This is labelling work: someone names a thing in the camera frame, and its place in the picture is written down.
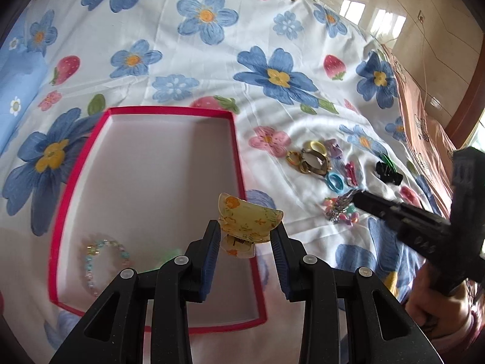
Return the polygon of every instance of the ring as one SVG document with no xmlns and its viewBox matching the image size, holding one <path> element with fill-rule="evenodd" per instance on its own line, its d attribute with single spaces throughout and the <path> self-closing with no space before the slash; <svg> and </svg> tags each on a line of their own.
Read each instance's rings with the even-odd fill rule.
<svg viewBox="0 0 485 364">
<path fill-rule="evenodd" d="M 327 175 L 327 172 L 329 170 L 329 160 L 324 156 L 322 153 L 317 152 L 314 149 L 302 149 L 302 153 L 306 153 L 312 156 L 315 156 L 319 162 L 320 162 L 320 168 L 315 168 L 312 165 L 310 165 L 306 160 L 302 161 L 302 166 L 307 168 L 310 172 L 316 174 L 316 175 L 321 175 L 325 176 Z"/>
<path fill-rule="evenodd" d="M 320 143 L 318 141 L 310 141 L 309 148 L 327 157 L 327 148 L 325 148 L 325 145 L 323 143 Z"/>
<path fill-rule="evenodd" d="M 326 175 L 326 183 L 327 183 L 328 187 L 331 190 L 333 190 L 334 192 L 336 192 L 337 194 L 343 193 L 343 191 L 344 191 L 343 190 L 343 188 L 344 188 L 343 179 L 340 177 L 340 175 L 338 173 L 329 172 Z"/>
<path fill-rule="evenodd" d="M 300 152 L 291 151 L 286 154 L 286 161 L 290 163 L 292 166 L 297 167 L 298 171 L 302 174 L 309 174 L 310 171 L 308 170 L 306 163 L 303 165 L 303 157 Z"/>
</svg>

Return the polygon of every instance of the window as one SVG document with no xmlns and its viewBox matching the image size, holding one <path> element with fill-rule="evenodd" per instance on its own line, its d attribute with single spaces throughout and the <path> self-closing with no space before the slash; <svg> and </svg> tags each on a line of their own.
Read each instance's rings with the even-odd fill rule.
<svg viewBox="0 0 485 364">
<path fill-rule="evenodd" d="M 472 131 L 471 135 L 465 142 L 466 147 L 474 147 L 482 152 L 485 152 L 485 115 L 482 113 L 475 129 Z"/>
<path fill-rule="evenodd" d="M 364 13 L 365 4 L 356 1 L 344 0 L 340 7 L 340 15 L 350 20 L 356 25 L 359 24 L 360 18 Z"/>
<path fill-rule="evenodd" d="M 403 30 L 404 22 L 406 22 L 405 16 L 379 9 L 370 27 L 370 33 L 381 43 L 395 41 Z"/>
</svg>

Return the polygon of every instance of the jewelry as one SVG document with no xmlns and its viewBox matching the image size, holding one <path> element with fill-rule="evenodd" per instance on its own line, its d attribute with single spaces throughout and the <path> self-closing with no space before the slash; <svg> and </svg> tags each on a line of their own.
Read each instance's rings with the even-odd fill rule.
<svg viewBox="0 0 485 364">
<path fill-rule="evenodd" d="M 99 295 L 99 291 L 98 289 L 96 289 L 93 283 L 93 257 L 97 256 L 100 249 L 103 247 L 112 247 L 119 250 L 122 259 L 121 265 L 123 266 L 123 269 L 129 267 L 129 253 L 126 252 L 125 247 L 123 245 L 120 245 L 118 242 L 114 240 L 109 241 L 107 239 L 103 239 L 100 241 L 96 241 L 92 245 L 88 245 L 86 257 L 84 258 L 84 269 L 86 271 L 84 277 L 86 278 L 86 285 L 89 292 L 95 297 Z"/>
<path fill-rule="evenodd" d="M 317 141 L 312 141 L 312 142 L 322 146 L 322 144 Z M 313 167 L 310 163 L 308 163 L 303 158 L 303 154 L 309 154 L 309 155 L 315 156 L 320 163 L 320 167 L 319 168 Z M 286 155 L 286 161 L 290 163 L 292 166 L 296 167 L 303 174 L 309 174 L 311 172 L 316 175 L 325 176 L 327 172 L 332 169 L 330 166 L 330 160 L 329 158 L 327 158 L 327 156 L 310 148 L 303 148 L 301 152 L 295 152 L 295 151 L 288 152 Z"/>
<path fill-rule="evenodd" d="M 327 148 L 323 143 L 320 143 L 318 141 L 310 141 L 308 146 L 310 149 L 316 150 L 317 152 L 327 157 Z"/>
<path fill-rule="evenodd" d="M 306 166 L 303 165 L 304 160 L 303 160 L 303 156 L 300 152 L 295 152 L 295 151 L 288 152 L 286 154 L 286 161 L 288 163 L 290 163 L 293 167 L 298 168 L 298 170 L 302 174 L 309 174 L 310 173 L 308 168 L 306 168 Z"/>
<path fill-rule="evenodd" d="M 350 190 L 346 194 L 340 195 L 337 198 L 326 198 L 323 202 L 325 207 L 325 216 L 332 222 L 345 222 L 351 226 L 359 220 L 359 214 L 355 205 L 351 204 L 353 195 L 357 190 Z"/>
<path fill-rule="evenodd" d="M 332 169 L 330 167 L 330 160 L 325 155 L 323 155 L 322 153 L 319 153 L 316 150 L 307 149 L 307 148 L 303 148 L 302 153 L 306 153 L 306 154 L 315 156 L 320 162 L 320 168 L 315 168 L 312 165 L 310 165 L 306 160 L 303 160 L 302 164 L 310 172 L 312 172 L 316 175 L 321 175 L 322 177 L 324 177 L 325 175 L 327 175 L 327 172 Z"/>
<path fill-rule="evenodd" d="M 325 181 L 331 190 L 333 190 L 337 194 L 343 193 L 343 188 L 344 188 L 343 179 L 340 177 L 338 173 L 329 172 L 325 178 L 326 178 Z"/>
</svg>

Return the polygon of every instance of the keychain charm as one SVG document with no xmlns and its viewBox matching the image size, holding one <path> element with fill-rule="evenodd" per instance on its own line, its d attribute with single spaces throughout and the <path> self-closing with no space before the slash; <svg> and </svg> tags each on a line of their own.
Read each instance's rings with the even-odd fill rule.
<svg viewBox="0 0 485 364">
<path fill-rule="evenodd" d="M 354 204 L 351 203 L 352 197 L 357 190 L 340 195 L 337 198 L 326 198 L 323 202 L 325 216 L 332 222 L 345 222 L 348 226 L 359 221 L 359 214 Z"/>
</svg>

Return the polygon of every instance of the beaded bracelet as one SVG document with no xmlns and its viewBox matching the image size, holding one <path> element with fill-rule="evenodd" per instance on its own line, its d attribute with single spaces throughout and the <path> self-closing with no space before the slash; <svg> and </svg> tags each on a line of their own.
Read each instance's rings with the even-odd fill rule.
<svg viewBox="0 0 485 364">
<path fill-rule="evenodd" d="M 115 249 L 118 249 L 120 251 L 122 259 L 121 265 L 123 266 L 123 268 L 129 267 L 129 253 L 126 252 L 125 247 L 123 245 L 120 245 L 118 242 L 114 240 L 109 241 L 107 239 L 103 239 L 101 241 L 96 241 L 92 245 L 89 245 L 87 247 L 86 257 L 84 258 L 84 269 L 86 270 L 86 285 L 90 293 L 95 297 L 99 295 L 99 291 L 95 288 L 93 283 L 93 257 L 98 255 L 100 249 L 103 247 L 113 247 Z"/>
</svg>

